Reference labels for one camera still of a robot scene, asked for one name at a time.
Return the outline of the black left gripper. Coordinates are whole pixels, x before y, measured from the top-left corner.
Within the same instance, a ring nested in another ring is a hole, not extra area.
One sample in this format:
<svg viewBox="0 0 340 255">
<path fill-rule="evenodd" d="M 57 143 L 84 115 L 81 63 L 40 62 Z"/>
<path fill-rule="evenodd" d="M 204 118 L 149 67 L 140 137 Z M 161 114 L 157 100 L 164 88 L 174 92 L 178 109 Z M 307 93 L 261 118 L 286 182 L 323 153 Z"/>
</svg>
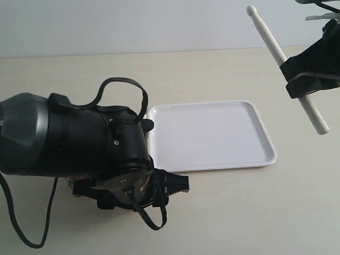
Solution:
<svg viewBox="0 0 340 255">
<path fill-rule="evenodd" d="M 96 108 L 108 118 L 109 150 L 103 173 L 92 185 L 87 180 L 73 183 L 73 195 L 96 200 L 101 210 L 116 207 L 165 207 L 169 196 L 190 190 L 189 177 L 159 170 L 147 149 L 147 134 L 141 127 L 146 119 L 126 106 Z"/>
</svg>

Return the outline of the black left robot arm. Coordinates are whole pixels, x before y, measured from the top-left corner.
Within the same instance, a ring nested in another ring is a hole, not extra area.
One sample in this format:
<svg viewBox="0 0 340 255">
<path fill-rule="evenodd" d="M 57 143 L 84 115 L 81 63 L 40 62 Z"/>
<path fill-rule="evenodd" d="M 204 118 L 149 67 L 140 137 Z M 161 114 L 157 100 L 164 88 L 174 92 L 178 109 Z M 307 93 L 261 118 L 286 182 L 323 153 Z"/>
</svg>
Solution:
<svg viewBox="0 0 340 255">
<path fill-rule="evenodd" d="M 1 102 L 1 172 L 66 178 L 100 209 L 132 210 L 128 190 L 142 207 L 166 205 L 189 178 L 154 166 L 146 145 L 154 124 L 135 117 L 126 106 L 73 110 L 15 95 Z"/>
</svg>

